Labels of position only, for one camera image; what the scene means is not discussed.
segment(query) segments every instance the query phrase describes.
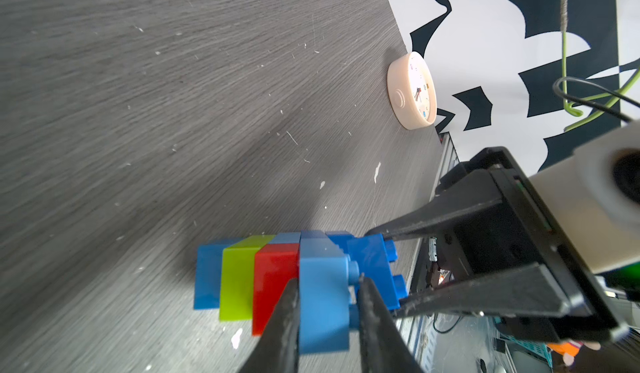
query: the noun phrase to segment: table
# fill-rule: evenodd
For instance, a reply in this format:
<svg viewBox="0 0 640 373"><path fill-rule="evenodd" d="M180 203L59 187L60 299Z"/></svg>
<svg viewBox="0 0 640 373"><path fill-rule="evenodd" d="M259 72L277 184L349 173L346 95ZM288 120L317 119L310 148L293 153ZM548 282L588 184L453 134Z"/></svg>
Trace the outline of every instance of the table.
<svg viewBox="0 0 640 373"><path fill-rule="evenodd" d="M387 0L0 4L2 371L234 371L255 338L191 309L198 245L429 199L442 149L389 105ZM356 335L301 359L358 366Z"/></svg>

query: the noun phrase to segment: green wire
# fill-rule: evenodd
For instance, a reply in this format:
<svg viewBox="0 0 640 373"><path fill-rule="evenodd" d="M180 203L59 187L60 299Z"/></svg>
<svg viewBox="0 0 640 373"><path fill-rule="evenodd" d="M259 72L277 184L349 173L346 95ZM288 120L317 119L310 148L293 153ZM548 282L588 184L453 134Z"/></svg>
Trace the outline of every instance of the green wire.
<svg viewBox="0 0 640 373"><path fill-rule="evenodd" d="M564 11L565 11L565 8L568 7L567 2L568 0L560 1L560 4L561 4L560 30L562 33L562 77L566 77L566 26L567 26L566 18L567 16L565 16ZM563 86L564 93L565 94L568 93L566 89L567 87L566 81L562 83L562 86ZM564 107L564 110L567 111L572 116L579 118L580 116L583 115L583 112L580 109L572 108L571 104L569 104L569 101L567 100L563 100L563 107Z"/></svg>
<svg viewBox="0 0 640 373"><path fill-rule="evenodd" d="M636 81L640 79L640 68L636 69L636 73L634 73L633 76L631 76L631 78L629 78L629 80L627 80L627 82L625 83L624 86L622 86L622 88L620 90L618 90L618 92L622 95L626 94L627 91L629 91L629 89L631 87L633 87L633 85L636 83ZM599 97L599 98L604 98L604 97L600 97L600 95L603 94L599 94L599 95L593 95L592 97ZM604 104L604 107L606 108L610 108L612 107L617 101L619 100L618 97L611 97L606 104ZM604 112L602 111L596 111L595 113L592 113L590 115L588 115L586 118L580 120L580 121L576 121L575 123L567 126L564 128L564 132L567 132L569 130L572 129L576 129L580 126L582 126L583 124L587 124L590 121L593 121L594 119L596 119L597 117L599 117L601 114L603 114Z"/></svg>
<svg viewBox="0 0 640 373"><path fill-rule="evenodd" d="M562 77L566 77L566 29L568 25L568 22L567 22L568 17L566 16L567 14L565 13L565 11L568 10L568 0L560 0L560 9L561 9L560 10L560 30L562 33ZM636 73L634 73L633 76L629 78L629 80L625 83L624 86L622 86L621 89L618 90L618 92L624 95L636 83L638 78L640 78L640 67L638 67L638 69L636 70ZM568 91L567 91L566 81L563 81L562 84L563 84L563 91L565 94L567 94ZM585 97L584 99L594 100L594 99L604 98L608 96L610 96L610 94L604 93L604 94L592 95L590 97ZM607 101L607 103L604 104L604 107L610 108L618 100L619 100L618 97L611 97L609 101ZM577 118L581 117L584 113L580 109L574 108L573 105L575 105L575 102L569 102L568 100L563 99L564 110L567 111L567 113L569 113L572 116L575 116ZM580 121L576 121L575 123L565 127L564 131L567 132L569 130L576 129L582 126L583 124L587 124L588 122L593 121L603 113L604 112L602 111L596 111L595 113L588 115L586 118Z"/></svg>

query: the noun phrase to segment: lime green lego brick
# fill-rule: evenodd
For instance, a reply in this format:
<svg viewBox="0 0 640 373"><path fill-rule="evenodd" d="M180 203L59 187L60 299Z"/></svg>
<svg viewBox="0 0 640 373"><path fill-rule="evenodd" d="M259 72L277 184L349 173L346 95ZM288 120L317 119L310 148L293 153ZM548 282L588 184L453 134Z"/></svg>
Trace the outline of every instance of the lime green lego brick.
<svg viewBox="0 0 640 373"><path fill-rule="evenodd" d="M275 235L252 235L251 237L247 237L240 242L236 242L234 245L229 246L228 248L256 248L259 251L263 246L267 245L267 243L273 238Z"/></svg>
<svg viewBox="0 0 640 373"><path fill-rule="evenodd" d="M220 321L251 320L255 254L275 235L252 235L222 252Z"/></svg>

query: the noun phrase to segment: black cable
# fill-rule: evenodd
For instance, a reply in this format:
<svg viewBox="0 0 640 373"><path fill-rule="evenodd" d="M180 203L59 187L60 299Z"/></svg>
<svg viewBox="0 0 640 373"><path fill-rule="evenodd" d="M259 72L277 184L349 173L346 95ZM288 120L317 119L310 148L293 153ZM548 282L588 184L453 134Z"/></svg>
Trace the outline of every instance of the black cable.
<svg viewBox="0 0 640 373"><path fill-rule="evenodd" d="M464 316L458 316L458 320L457 320L455 323L453 323L453 326L452 326L452 327L450 327L450 328L448 328L448 329L446 329L446 330L444 330L444 331L440 331L440 330L438 330L438 329L436 328L436 320L438 320L438 314L436 313L436 314L433 316L433 329L434 329L434 330L436 330L436 333L439 333L439 334L447 334L448 332L450 332L451 330L453 330L453 329L456 327L456 325L457 325L457 324L462 320L462 318L463 318L463 317L464 317Z"/></svg>
<svg viewBox="0 0 640 373"><path fill-rule="evenodd" d="M605 107L604 105L601 105L601 104L599 104L597 102L586 100L586 99L579 98L579 97L574 97L573 95L570 95L570 94L567 94L567 93L563 92L562 89L560 89L560 83L562 83L564 81L574 81L574 82L581 82L583 84L588 84L590 86L599 88L599 89L603 90L604 92L606 92L608 94L611 94L611 95L613 95L615 97L623 99L623 100L629 102L630 104L633 104L635 106L640 107L640 102L635 101L635 100L627 97L626 95L622 95L622 94L620 94L620 93L618 93L616 91L612 91L610 89L606 89L603 86L597 85L596 83L593 83L593 82L590 82L590 81L587 81L587 80L578 79L577 77L560 77L554 83L553 90L554 90L554 93L558 97L564 98L564 99L572 101L572 102L575 102L578 105L590 106L590 107L592 107L594 109L597 109L599 111L602 111L604 113L608 113L610 115L613 115L613 116L617 117L618 119L620 119L622 121L626 121L627 123L630 122L630 121L633 121L633 119L631 119L629 116L627 116L624 113L620 113L618 111L614 111L613 109Z"/></svg>
<svg viewBox="0 0 640 373"><path fill-rule="evenodd" d="M562 78L560 78L560 80L561 80L561 82L562 82L562 81L581 82L581 83L583 83L583 84L587 84L588 86L596 87L597 89L601 89L601 90L603 90L603 91L604 91L604 92L606 92L607 94L611 94L611 95L613 95L613 96L615 96L615 97L618 97L618 98L620 98L620 99L624 99L624 100L625 100L625 101L627 101L629 104L633 104L633 105L635 105L635 106L637 106L637 107L640 107L640 102L636 101L635 99L631 99L631 98L629 98L628 96L626 96L626 95L624 95L624 94L622 94L622 93L619 93L619 92L617 92L617 91L613 91L612 89L608 89L608 88L603 87L603 86L601 86L601 85L599 85L599 84L596 84L596 83L594 83L594 82L591 82L591 81L588 81L588 80L584 80L584 79L579 79L579 78L577 78L577 77L571 77L571 76L569 76L569 77L562 77Z"/></svg>

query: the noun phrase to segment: teal basket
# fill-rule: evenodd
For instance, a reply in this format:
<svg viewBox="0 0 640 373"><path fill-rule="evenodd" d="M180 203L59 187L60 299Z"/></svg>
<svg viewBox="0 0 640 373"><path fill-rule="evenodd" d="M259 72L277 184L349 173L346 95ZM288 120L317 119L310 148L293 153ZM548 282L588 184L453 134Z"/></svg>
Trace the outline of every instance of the teal basket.
<svg viewBox="0 0 640 373"><path fill-rule="evenodd" d="M541 358L546 359L547 363L549 364L549 367L553 368L554 364L551 361L550 348L545 343L543 343L543 342L520 341L520 340L516 340L514 337L512 337L510 335L504 335L504 334L500 334L500 338L503 339L503 340L514 342L517 345L523 347L524 349L535 353L536 355L540 356Z"/></svg>

